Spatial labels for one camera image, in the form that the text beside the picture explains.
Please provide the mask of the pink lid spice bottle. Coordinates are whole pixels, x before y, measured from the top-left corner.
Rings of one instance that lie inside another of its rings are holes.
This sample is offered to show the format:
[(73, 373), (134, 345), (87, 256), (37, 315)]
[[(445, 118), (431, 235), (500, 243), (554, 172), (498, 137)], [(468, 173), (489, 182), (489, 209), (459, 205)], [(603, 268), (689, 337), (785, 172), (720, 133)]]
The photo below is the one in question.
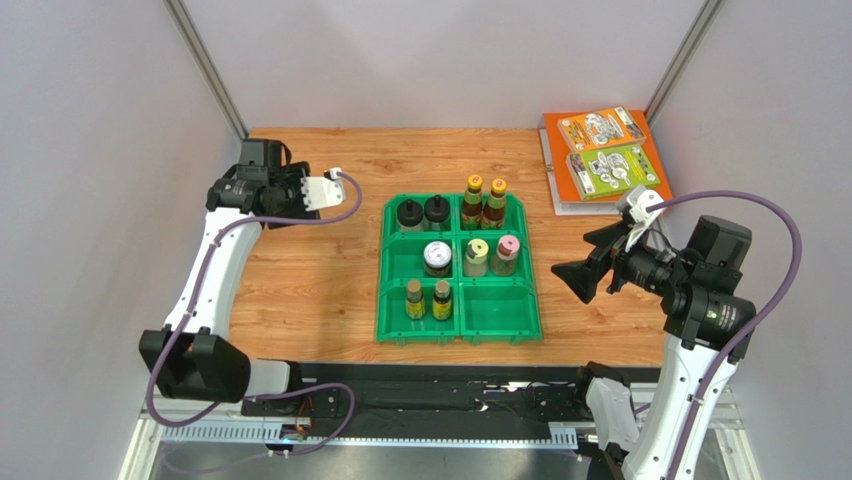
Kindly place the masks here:
[(492, 273), (497, 276), (512, 275), (516, 270), (520, 247), (520, 240), (516, 236), (510, 234), (501, 236), (491, 260)]

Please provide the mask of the yellow cap soy sauce bottle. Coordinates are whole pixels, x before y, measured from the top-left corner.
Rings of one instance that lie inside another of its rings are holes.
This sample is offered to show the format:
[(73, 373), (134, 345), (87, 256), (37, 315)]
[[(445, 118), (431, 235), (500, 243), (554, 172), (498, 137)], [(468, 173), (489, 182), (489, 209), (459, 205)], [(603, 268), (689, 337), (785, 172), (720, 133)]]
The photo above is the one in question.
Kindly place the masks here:
[(497, 230), (503, 227), (506, 216), (506, 193), (507, 182), (502, 178), (494, 179), (483, 208), (480, 223), (482, 229)]

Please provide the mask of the yellow-green lid sesame jar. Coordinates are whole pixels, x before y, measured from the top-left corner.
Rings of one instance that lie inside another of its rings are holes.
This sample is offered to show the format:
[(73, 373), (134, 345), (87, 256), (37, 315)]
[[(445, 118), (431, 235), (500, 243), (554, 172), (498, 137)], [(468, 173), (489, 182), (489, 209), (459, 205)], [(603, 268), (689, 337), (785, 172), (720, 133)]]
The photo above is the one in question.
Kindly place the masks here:
[(481, 238), (471, 239), (465, 250), (463, 273), (466, 277), (484, 277), (488, 271), (488, 243)]

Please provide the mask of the yellow cap green label bottle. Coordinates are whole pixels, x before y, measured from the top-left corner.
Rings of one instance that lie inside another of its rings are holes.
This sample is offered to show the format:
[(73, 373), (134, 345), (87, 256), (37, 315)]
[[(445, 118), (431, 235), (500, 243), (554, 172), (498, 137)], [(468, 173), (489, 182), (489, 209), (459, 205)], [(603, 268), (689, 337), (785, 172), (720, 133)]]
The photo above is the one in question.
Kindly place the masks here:
[(461, 228), (463, 230), (479, 229), (483, 214), (483, 178), (478, 174), (468, 177), (466, 190), (462, 197)]

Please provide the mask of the black lid jar white granules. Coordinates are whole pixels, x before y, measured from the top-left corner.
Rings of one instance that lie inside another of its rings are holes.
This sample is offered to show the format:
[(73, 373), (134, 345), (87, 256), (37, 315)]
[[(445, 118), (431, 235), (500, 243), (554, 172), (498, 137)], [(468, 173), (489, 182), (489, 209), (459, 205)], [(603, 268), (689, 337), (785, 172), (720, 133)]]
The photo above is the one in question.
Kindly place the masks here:
[(424, 212), (422, 205), (413, 199), (402, 201), (396, 210), (396, 224), (401, 232), (423, 230)]

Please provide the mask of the white lid sauce jar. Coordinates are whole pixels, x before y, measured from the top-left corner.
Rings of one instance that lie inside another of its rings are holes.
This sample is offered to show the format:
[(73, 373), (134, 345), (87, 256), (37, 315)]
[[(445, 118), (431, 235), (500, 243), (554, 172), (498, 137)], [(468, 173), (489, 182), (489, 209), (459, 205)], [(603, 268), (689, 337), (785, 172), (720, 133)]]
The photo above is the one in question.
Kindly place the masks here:
[(428, 277), (444, 278), (451, 275), (452, 248), (444, 241), (432, 241), (423, 250), (424, 271)]

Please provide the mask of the small yellow label oil bottle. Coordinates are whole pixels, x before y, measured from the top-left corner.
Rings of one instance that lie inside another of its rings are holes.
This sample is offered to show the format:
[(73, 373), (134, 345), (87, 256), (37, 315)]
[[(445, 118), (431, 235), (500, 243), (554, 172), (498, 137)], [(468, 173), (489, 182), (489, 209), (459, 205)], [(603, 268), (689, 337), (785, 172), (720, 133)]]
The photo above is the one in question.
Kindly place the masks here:
[(405, 310), (411, 320), (421, 320), (425, 316), (424, 293), (418, 279), (410, 279), (406, 284)]

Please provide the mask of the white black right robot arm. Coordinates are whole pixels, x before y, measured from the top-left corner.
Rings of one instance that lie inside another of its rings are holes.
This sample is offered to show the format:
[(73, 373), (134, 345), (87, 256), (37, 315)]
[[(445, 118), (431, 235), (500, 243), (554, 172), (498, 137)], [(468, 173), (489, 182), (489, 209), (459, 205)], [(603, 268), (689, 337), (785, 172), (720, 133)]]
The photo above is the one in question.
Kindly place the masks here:
[(698, 414), (680, 465), (672, 462), (696, 391), (706, 386), (704, 404), (715, 406), (743, 358), (744, 348), (724, 356), (716, 373), (707, 369), (756, 315), (751, 301), (734, 294), (752, 232), (734, 222), (703, 215), (684, 249), (664, 252), (651, 247), (649, 232), (629, 247), (630, 228), (622, 220), (586, 234), (585, 241), (594, 248), (585, 260), (551, 268), (584, 303), (591, 302), (600, 281), (611, 273), (608, 293), (620, 291), (626, 283), (634, 284), (659, 296), (666, 316), (664, 362), (644, 424), (636, 422), (630, 383), (622, 372), (596, 362), (578, 371), (574, 408), (594, 421), (598, 435), (588, 476), (688, 479), (708, 428), (708, 413)]

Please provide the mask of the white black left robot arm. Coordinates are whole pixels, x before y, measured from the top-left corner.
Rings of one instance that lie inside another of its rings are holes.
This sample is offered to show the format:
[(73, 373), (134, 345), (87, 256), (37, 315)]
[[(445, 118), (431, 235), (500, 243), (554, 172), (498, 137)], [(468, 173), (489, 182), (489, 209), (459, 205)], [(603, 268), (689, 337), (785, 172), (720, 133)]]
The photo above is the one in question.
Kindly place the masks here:
[(163, 327), (144, 331), (139, 341), (162, 396), (236, 403), (287, 390), (290, 363), (252, 359), (227, 336), (240, 279), (263, 229), (273, 219), (319, 217), (308, 211), (302, 191), (310, 167), (291, 158), (278, 140), (245, 140), (238, 161), (208, 189), (190, 277)]

